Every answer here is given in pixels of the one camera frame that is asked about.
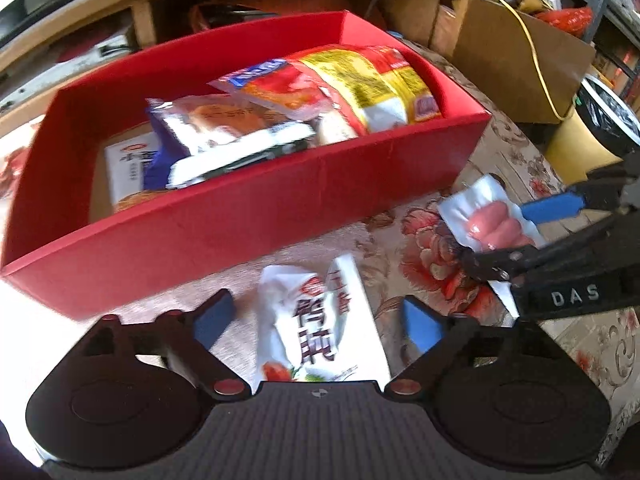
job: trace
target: red box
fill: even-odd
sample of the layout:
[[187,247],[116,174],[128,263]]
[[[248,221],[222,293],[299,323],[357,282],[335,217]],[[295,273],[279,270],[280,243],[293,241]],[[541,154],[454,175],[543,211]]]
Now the red box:
[[[212,93],[233,70],[328,44],[397,48],[442,118],[322,146],[88,222],[98,145],[146,122],[145,99]],[[1,274],[82,319],[315,237],[453,182],[490,115],[403,43],[349,14],[303,14],[171,41],[56,95],[8,221]]]

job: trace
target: black trash bag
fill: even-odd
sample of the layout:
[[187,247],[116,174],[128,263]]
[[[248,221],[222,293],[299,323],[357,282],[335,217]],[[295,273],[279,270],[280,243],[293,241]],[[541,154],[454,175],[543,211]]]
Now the black trash bag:
[[[589,89],[601,99],[600,102]],[[640,140],[640,123],[636,115],[626,105],[621,104],[609,89],[590,78],[583,79],[578,90],[575,110],[598,142],[614,155],[622,158],[628,153],[640,150],[633,138]]]

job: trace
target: floral tablecloth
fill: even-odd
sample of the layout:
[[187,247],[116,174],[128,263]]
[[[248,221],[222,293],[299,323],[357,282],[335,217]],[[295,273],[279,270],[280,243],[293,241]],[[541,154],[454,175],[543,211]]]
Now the floral tablecloth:
[[[486,173],[503,182],[507,194],[515,202],[548,196],[561,190],[561,184],[544,157],[515,124],[458,70],[437,54],[411,46],[493,114],[477,149],[452,189],[441,190],[315,240],[123,306],[116,311],[123,322],[152,320],[171,308],[192,310],[219,288],[229,288],[236,297],[239,316],[212,352],[250,380],[255,369],[256,343],[252,306],[262,269],[269,264],[295,264],[324,275],[329,262],[345,252],[353,253],[357,260],[392,374],[398,373],[411,358],[399,322],[400,298],[405,294],[415,294],[444,314],[466,311],[484,324],[512,322],[492,291],[462,272],[449,244],[450,233],[437,215],[435,205],[443,195],[462,189]],[[576,219],[547,224],[540,231],[548,240],[555,240],[596,218],[596,215],[583,214]],[[604,462],[640,405],[640,392],[636,389],[640,373],[640,365],[636,364],[636,314],[633,309],[627,309],[548,321],[543,323],[543,328],[610,401],[613,418],[600,454],[600,460]]]

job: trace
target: white package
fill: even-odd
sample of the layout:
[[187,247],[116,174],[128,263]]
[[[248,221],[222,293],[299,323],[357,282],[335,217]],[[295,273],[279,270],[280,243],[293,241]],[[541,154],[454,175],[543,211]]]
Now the white package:
[[339,256],[323,281],[295,266],[269,266],[258,284],[257,370],[263,380],[390,380],[358,269]]
[[[444,220],[456,241],[465,247],[469,247],[473,252],[477,253],[482,250],[482,244],[471,237],[468,232],[468,220],[471,215],[491,202],[504,202],[509,209],[509,216],[515,218],[522,227],[522,233],[531,238],[534,245],[540,248],[545,245],[545,239],[542,237],[538,228],[533,222],[525,220],[522,212],[517,204],[514,204],[507,193],[490,175],[485,175],[477,180],[472,186],[464,191],[456,193],[438,204],[438,212]],[[516,304],[511,295],[510,282],[489,282],[491,288],[498,295],[509,314],[516,319],[520,314],[517,311]]]
[[117,142],[104,149],[109,175],[111,205],[143,189],[145,168],[160,149],[155,132]]

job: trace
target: blue label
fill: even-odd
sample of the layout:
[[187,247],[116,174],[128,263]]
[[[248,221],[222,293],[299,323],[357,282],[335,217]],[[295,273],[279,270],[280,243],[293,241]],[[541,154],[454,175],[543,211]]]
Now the blue label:
[[235,72],[227,80],[236,88],[242,88],[253,79],[274,72],[281,66],[286,65],[286,63],[287,62],[284,59],[270,59],[264,63],[253,65],[249,68],[245,68],[244,70]]

